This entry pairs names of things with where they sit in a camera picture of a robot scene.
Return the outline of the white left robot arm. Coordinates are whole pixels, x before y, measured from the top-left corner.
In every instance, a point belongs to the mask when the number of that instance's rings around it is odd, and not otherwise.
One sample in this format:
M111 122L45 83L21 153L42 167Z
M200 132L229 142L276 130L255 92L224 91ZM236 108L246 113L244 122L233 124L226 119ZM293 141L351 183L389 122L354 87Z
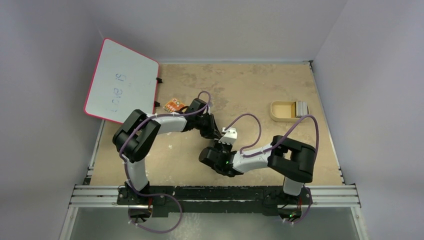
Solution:
M149 199L149 180L145 158L158 135L184 133L196 129L205 139L219 139L221 133L209 110L209 104L195 98L182 110L163 114L147 114L134 110L112 138L123 161L129 197L138 205Z

